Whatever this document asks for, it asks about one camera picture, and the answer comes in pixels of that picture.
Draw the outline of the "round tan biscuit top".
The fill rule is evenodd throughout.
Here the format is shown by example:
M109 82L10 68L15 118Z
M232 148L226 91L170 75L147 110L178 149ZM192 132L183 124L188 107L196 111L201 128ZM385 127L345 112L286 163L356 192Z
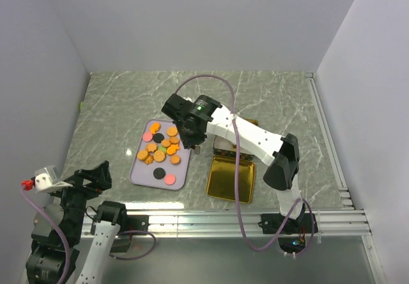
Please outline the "round tan biscuit top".
M169 137L176 137L178 135L178 129L175 126L169 127L167 129L167 135Z

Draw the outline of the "orange round cookie bottom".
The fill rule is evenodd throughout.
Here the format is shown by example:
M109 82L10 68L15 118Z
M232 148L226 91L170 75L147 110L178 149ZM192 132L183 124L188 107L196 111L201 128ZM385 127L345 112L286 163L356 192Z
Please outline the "orange round cookie bottom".
M180 163L181 158L180 158L179 155L172 155L171 158L170 158L170 161L171 161L171 164L176 165L176 164Z

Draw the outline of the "black sandwich cookie bottom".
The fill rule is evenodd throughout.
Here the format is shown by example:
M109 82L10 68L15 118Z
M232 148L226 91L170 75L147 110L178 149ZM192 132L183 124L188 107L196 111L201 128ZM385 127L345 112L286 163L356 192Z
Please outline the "black sandwich cookie bottom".
M153 170L153 176L157 180L163 179L166 176L166 171L163 168L155 168Z

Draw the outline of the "metal tongs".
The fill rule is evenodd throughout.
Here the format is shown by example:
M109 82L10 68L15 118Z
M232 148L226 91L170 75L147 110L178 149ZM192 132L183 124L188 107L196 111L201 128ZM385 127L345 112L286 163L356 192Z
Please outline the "metal tongs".
M193 146L192 148L191 148L191 150L192 150L192 153L194 154L194 155L199 155L200 153L201 153L201 147L200 146Z

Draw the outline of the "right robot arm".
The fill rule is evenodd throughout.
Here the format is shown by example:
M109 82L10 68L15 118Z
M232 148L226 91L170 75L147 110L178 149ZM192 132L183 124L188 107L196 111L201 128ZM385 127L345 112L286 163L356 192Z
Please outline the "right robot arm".
M263 181L274 189L279 199L282 227L287 232L296 232L303 226L304 204L300 201L292 207L301 198L297 137L268 132L205 95L191 102L174 93L164 103L162 112L172 119L185 148L195 148L211 134L256 156L267 166Z

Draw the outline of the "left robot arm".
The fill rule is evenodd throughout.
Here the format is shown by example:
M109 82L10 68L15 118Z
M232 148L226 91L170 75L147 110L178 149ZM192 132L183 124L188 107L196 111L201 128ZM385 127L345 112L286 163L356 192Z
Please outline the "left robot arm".
M71 282L79 257L75 246L81 239L87 202L111 187L109 161L90 170L79 169L64 180L58 177L54 166L48 166L22 183L22 194L35 189L60 199L60 203L44 207L30 203L36 216L31 254L26 262L29 283ZM91 225L92 245L79 272L78 283L101 283L114 240L127 226L124 204L105 201L98 206Z

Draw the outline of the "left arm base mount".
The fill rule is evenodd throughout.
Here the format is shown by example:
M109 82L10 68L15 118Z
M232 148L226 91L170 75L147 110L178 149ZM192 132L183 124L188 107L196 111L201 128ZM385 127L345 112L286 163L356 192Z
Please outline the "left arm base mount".
M141 235L138 233L124 234L125 231L129 230L140 230L147 232L149 225L148 215L131 215L128 216L127 222L119 230L119 234L115 237L115 240L111 247L111 253L126 253L131 245L132 237L134 235Z

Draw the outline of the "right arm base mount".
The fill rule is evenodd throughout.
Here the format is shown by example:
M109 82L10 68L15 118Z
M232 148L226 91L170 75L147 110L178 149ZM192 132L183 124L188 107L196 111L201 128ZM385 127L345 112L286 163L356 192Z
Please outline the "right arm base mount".
M271 235L277 233L283 220L284 216L280 214L262 214L258 225L263 234ZM284 253L297 256L307 249L307 234L313 237L316 233L318 233L318 225L315 215L311 217L310 213L307 212L298 219L289 218L287 220L281 234L291 237L279 237L278 245Z

